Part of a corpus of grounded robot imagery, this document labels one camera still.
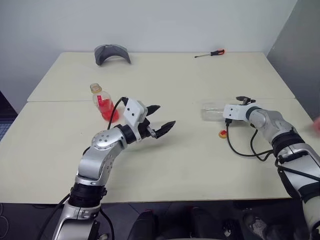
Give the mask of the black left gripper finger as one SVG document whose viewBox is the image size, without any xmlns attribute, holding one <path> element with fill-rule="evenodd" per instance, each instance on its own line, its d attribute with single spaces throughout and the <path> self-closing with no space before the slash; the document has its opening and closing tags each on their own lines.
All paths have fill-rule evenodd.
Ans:
<svg viewBox="0 0 320 240">
<path fill-rule="evenodd" d="M 170 121 L 162 125 L 160 129 L 155 131 L 155 138 L 158 139 L 163 135 L 167 134 L 171 130 L 171 128 L 175 125 L 175 123 L 176 121 Z"/>
<path fill-rule="evenodd" d="M 147 107 L 147 116 L 152 115 L 155 111 L 157 111 L 161 106 L 160 105 L 150 105 Z"/>
</svg>

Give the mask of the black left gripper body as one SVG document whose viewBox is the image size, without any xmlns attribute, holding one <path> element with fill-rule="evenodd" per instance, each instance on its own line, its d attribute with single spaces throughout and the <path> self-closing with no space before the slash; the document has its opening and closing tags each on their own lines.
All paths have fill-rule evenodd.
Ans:
<svg viewBox="0 0 320 240">
<path fill-rule="evenodd" d="M 147 118 L 138 124 L 138 132 L 142 140 L 148 137 L 155 138 L 157 136 L 155 130 L 150 127 L 150 121 Z"/>
</svg>

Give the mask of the person bare hand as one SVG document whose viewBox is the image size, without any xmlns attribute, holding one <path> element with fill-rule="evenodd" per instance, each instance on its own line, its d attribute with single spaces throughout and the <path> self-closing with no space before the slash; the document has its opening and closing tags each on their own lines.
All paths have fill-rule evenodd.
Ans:
<svg viewBox="0 0 320 240">
<path fill-rule="evenodd" d="M 320 137 L 320 116 L 313 121 L 312 127 L 315 133 Z"/>
</svg>

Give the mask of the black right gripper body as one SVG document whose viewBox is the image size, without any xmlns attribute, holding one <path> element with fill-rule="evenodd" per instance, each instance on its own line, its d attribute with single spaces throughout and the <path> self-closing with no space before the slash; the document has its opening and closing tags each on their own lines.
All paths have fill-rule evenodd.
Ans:
<svg viewBox="0 0 320 240">
<path fill-rule="evenodd" d="M 252 99 L 252 98 L 247 97 L 247 96 L 237 96 L 236 99 L 238 101 L 241 101 L 242 104 L 251 104 L 251 103 L 255 103 L 256 102 L 255 99 Z"/>
</svg>

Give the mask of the bottle with red liquid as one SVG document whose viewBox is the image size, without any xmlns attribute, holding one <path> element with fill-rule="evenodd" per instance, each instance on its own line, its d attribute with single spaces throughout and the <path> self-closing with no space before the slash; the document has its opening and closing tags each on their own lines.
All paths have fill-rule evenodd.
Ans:
<svg viewBox="0 0 320 240">
<path fill-rule="evenodd" d="M 109 95 L 109 93 L 104 91 L 98 83 L 92 83 L 90 85 L 90 91 L 92 93 L 93 104 L 97 107 L 103 119 L 109 122 L 111 120 L 112 112 L 114 109 L 114 103 L 111 96 Z M 111 122 L 115 123 L 118 120 L 119 113 L 117 110 L 115 110 Z"/>
</svg>

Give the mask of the black and orange screwdriver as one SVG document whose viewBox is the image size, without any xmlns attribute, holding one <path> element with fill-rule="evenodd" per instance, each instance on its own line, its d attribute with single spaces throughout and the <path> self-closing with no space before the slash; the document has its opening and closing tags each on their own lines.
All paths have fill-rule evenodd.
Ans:
<svg viewBox="0 0 320 240">
<path fill-rule="evenodd" d="M 202 58 L 202 57 L 208 57 L 208 56 L 210 56 L 210 57 L 212 57 L 212 56 L 221 56 L 221 55 L 224 55 L 225 52 L 226 52 L 225 49 L 218 49 L 218 50 L 206 53 L 206 54 L 194 56 L 194 58 Z"/>
</svg>

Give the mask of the dark rounded shape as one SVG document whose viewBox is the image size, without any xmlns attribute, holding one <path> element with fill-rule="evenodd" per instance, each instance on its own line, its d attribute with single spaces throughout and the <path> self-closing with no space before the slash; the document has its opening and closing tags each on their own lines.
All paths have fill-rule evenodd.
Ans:
<svg viewBox="0 0 320 240">
<path fill-rule="evenodd" d="M 156 216 L 151 210 L 141 213 L 136 220 L 134 240 L 155 240 L 157 235 Z"/>
</svg>

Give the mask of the grey partition panel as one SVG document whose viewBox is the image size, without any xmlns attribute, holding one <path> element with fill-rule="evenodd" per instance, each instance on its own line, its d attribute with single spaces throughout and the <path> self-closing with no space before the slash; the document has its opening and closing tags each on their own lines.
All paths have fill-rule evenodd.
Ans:
<svg viewBox="0 0 320 240">
<path fill-rule="evenodd" d="M 320 0 L 296 2 L 267 58 L 297 98 L 319 100 Z"/>
</svg>

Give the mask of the clear plastic bottle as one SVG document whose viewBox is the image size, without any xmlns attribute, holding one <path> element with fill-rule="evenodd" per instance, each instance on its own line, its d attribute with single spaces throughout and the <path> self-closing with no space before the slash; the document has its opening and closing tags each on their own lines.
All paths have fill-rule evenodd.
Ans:
<svg viewBox="0 0 320 240">
<path fill-rule="evenodd" d="M 207 122 L 222 122 L 224 121 L 225 103 L 220 100 L 206 101 L 201 105 L 201 118 Z"/>
</svg>

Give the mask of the grey baseball cap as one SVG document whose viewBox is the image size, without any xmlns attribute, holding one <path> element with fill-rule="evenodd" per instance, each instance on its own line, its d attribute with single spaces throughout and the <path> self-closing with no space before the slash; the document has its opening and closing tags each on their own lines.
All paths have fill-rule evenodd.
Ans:
<svg viewBox="0 0 320 240">
<path fill-rule="evenodd" d="M 95 63 L 101 66 L 110 57 L 121 57 L 131 64 L 128 50 L 118 44 L 103 44 L 94 49 Z"/>
</svg>

